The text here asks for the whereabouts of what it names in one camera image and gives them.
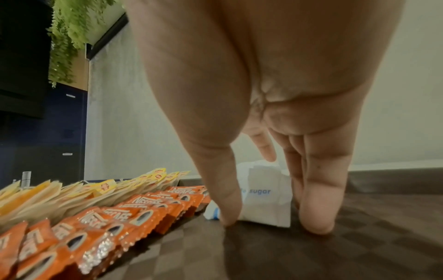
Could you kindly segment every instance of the hand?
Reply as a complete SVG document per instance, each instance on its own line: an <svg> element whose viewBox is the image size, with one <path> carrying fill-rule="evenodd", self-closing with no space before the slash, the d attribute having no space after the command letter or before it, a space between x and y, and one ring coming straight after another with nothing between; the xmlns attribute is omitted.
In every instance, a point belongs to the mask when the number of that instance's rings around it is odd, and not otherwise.
<svg viewBox="0 0 443 280"><path fill-rule="evenodd" d="M243 131L269 161L268 132L283 147L303 226L333 229L363 101L402 3L126 1L149 84L224 225L241 212L230 145Z"/></svg>

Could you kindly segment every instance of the white sugar packet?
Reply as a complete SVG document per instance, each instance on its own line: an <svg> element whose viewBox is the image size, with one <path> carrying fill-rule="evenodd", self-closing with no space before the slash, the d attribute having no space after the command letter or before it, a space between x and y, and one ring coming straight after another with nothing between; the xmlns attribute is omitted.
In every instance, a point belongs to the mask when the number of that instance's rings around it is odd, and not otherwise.
<svg viewBox="0 0 443 280"><path fill-rule="evenodd" d="M237 165L243 208L239 220L271 226L291 226L291 178L278 163L243 162ZM208 220L218 219L220 210L211 201L204 212Z"/></svg>

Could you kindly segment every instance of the hanging fern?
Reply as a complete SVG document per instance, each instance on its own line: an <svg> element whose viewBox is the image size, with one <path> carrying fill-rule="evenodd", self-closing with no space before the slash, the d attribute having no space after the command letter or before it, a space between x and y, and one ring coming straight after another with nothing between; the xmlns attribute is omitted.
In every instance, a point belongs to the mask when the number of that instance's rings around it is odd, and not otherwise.
<svg viewBox="0 0 443 280"><path fill-rule="evenodd" d="M103 11L115 0L53 0L52 25L48 29L52 38L49 80L54 87L59 82L72 83L72 60L79 49L88 43L91 14L103 24Z"/></svg>

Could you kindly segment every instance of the checkered placemat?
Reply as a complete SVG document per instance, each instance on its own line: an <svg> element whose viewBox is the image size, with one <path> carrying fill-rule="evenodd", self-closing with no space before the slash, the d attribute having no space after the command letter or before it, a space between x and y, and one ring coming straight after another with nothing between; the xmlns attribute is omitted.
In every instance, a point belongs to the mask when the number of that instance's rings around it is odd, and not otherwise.
<svg viewBox="0 0 443 280"><path fill-rule="evenodd" d="M333 234L239 222L225 230L203 216L136 244L102 280L438 280L443 246L344 208Z"/></svg>

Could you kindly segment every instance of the gray wall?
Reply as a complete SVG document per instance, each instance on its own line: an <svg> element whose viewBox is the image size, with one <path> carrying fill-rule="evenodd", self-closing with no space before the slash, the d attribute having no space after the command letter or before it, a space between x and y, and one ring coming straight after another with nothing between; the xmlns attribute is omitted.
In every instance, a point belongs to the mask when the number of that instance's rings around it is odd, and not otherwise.
<svg viewBox="0 0 443 280"><path fill-rule="evenodd" d="M443 166L441 11L441 0L408 2L364 108L354 169ZM89 93L86 179L133 177L156 167L195 174L146 82L129 26L91 61ZM233 147L238 162L260 158L244 136Z"/></svg>

